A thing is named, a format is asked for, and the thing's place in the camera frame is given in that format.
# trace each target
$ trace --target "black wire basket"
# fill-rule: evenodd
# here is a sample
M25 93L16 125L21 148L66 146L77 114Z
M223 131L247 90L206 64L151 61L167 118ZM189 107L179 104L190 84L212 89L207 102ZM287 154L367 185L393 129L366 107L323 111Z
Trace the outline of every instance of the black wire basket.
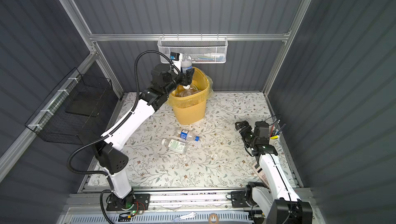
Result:
M117 104L111 80L79 75L46 110L25 126L45 142L86 145L105 132Z

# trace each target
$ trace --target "white mesh basket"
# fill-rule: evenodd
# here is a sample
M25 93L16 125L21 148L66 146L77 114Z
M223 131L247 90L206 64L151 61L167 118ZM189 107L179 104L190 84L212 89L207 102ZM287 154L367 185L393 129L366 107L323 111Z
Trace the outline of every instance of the white mesh basket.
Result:
M225 63L228 41L224 40L164 40L158 39L158 50L170 57L171 52L188 54L192 63ZM162 63L168 63L161 57Z

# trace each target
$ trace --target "gray wall panel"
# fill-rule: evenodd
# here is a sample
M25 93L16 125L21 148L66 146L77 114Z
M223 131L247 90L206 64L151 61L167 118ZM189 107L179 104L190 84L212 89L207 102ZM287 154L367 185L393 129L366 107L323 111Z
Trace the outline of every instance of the gray wall panel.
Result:
M92 33L285 33L300 0L75 0Z
M0 12L1 156L89 51L58 0L0 0ZM103 77L96 64L89 72ZM55 223L82 180L66 168L78 147L35 139L0 183L0 222ZM91 158L84 151L75 166L85 169Z
M313 0L270 91L327 223L392 223L396 0Z
M126 92L136 91L134 63L143 51L158 50L157 42L99 42L105 57ZM215 91L259 91L269 75L281 41L229 42L227 61L221 64L194 64L213 80ZM149 86L151 70L160 63L156 54L139 60L139 88Z

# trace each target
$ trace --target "yellow trash bin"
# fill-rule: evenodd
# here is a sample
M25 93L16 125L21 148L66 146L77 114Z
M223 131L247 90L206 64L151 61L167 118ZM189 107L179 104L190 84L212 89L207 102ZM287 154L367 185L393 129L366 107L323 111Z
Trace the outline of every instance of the yellow trash bin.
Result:
M173 107L177 121L182 125L189 125L201 120L205 116L206 100L212 91L212 81L200 69L194 67L192 76L192 85L195 85L201 92L187 97L176 97L175 92L171 93L168 103Z

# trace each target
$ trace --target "floral tablecloth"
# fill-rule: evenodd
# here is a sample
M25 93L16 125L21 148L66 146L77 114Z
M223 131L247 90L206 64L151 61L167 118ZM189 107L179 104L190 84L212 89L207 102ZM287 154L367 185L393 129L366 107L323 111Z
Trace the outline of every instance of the floral tablecloth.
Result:
M120 119L132 106L136 93L128 93ZM132 187L243 187L259 181L247 155L235 122L270 117L262 93L214 93L207 101L205 117L182 126L172 108L164 104L146 119L127 141L124 152L129 157L127 175ZM175 138L177 129L194 130L200 141L189 144L186 154L167 151L163 138ZM287 160L279 144L275 145L282 168L295 187ZM92 175L88 185L107 186L103 175Z

